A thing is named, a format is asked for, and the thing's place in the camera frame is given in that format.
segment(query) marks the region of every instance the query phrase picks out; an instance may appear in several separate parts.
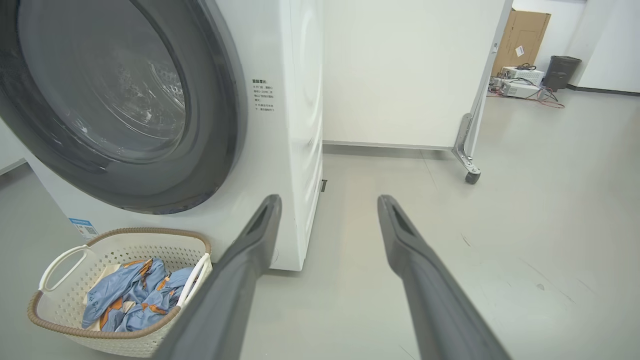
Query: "white laundry basket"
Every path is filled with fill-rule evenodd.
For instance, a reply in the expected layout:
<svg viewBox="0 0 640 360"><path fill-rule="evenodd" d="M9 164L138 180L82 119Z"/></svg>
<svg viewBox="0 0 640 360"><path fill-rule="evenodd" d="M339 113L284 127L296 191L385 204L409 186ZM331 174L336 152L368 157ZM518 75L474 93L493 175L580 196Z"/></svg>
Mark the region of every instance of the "white laundry basket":
<svg viewBox="0 0 640 360"><path fill-rule="evenodd" d="M82 258L57 284L49 287L47 281L55 268L77 252L83 253ZM169 271L194 266L177 305L162 320L140 331L82 329L84 297L104 268L149 258L161 258ZM49 265L40 280L39 290L29 303L28 316L34 324L60 332L84 346L122 356L150 357L180 315L180 310L211 273L210 258L211 244L202 235L190 231L155 228L109 231L86 245L66 251Z"/></svg>

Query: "brown basket rim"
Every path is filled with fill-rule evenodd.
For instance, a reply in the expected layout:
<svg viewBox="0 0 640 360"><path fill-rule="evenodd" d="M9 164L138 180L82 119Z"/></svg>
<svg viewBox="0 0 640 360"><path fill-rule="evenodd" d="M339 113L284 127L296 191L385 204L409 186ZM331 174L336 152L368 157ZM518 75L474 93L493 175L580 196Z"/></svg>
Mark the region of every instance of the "brown basket rim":
<svg viewBox="0 0 640 360"><path fill-rule="evenodd" d="M176 229L166 229L160 227L127 227L123 229L115 229L111 231L107 231L104 234L100 234L96 236L93 240L87 243L87 246L91 247L96 244L98 241L104 240L110 236L118 235L118 234L169 234L169 235L179 235L179 236L188 236L191 238L196 238L202 241L205 245L205 252L211 255L211 244L207 239L204 238L201 234L195 233L193 231L187 230L176 230ZM33 294L31 300L29 301L29 307L27 308L27 316L32 323L39 327L43 327L44 329L59 332L65 335L71 336L79 336L81 338L92 338L92 339L104 339L104 340L131 340L138 339L144 336L150 335L166 324L168 324L171 320L173 320L178 313L180 312L180 306L175 306L167 315L165 315L160 321L138 331L131 332L111 332L111 331L91 331L85 329L78 329L75 327L58 325L56 323L48 322L43 318L38 316L38 303L42 298L44 293L38 290L35 294Z"/></svg>

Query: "warning label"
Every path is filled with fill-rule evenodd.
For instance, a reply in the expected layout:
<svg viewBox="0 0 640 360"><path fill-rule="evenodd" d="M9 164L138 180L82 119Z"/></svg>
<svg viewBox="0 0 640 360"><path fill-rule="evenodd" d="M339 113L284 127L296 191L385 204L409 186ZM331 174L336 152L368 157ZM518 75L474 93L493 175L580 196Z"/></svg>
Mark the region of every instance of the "warning label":
<svg viewBox="0 0 640 360"><path fill-rule="evenodd" d="M259 112L275 111L273 86L264 79L252 79L253 107Z"/></svg>

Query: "white device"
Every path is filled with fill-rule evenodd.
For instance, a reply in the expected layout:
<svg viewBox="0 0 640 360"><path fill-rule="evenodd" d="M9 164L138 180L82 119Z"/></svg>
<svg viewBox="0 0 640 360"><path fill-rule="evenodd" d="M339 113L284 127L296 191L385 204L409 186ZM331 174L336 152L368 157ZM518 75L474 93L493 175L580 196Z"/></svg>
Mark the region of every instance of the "white device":
<svg viewBox="0 0 640 360"><path fill-rule="evenodd" d="M302 269L323 176L319 0L16 6L7 13L20 14L18 34L0 31L19 37L7 46L22 46L12 53L24 54L31 74L20 76L34 79L49 107L9 95L17 109L37 106L0 116L86 240L122 227L196 231L215 262L264 198L279 194L271 267ZM67 70L65 56L80 66ZM73 74L83 79L77 88Z"/></svg>
<svg viewBox="0 0 640 360"><path fill-rule="evenodd" d="M502 94L504 96L537 99L536 93L538 91L540 88L526 84L522 80L502 80Z"/></svg>
<svg viewBox="0 0 640 360"><path fill-rule="evenodd" d="M507 79L527 79L531 81L534 85L540 86L542 82L542 78L544 78L545 73L538 70L518 70L513 66L505 66L502 67L502 73L505 75Z"/></svg>

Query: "trash can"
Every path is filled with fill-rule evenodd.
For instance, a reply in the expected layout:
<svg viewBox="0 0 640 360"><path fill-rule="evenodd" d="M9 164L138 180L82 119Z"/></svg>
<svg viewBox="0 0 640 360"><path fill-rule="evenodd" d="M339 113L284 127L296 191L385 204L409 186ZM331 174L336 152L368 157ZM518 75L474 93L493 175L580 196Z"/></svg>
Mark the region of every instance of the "trash can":
<svg viewBox="0 0 640 360"><path fill-rule="evenodd" d="M573 76L575 69L582 60L571 56L551 56L551 63L547 70L547 75L542 81L542 86L553 91L566 88L569 80Z"/></svg>

